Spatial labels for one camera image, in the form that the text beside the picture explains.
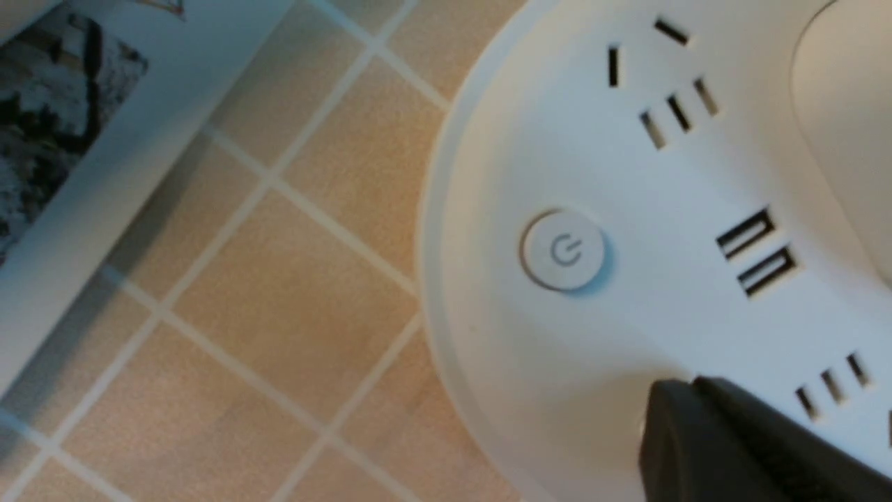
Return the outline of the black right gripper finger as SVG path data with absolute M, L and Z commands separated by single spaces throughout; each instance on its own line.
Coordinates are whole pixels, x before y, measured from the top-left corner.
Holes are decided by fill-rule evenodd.
M 889 501 L 888 476 L 729 379 L 649 387 L 638 471 L 647 501 Z

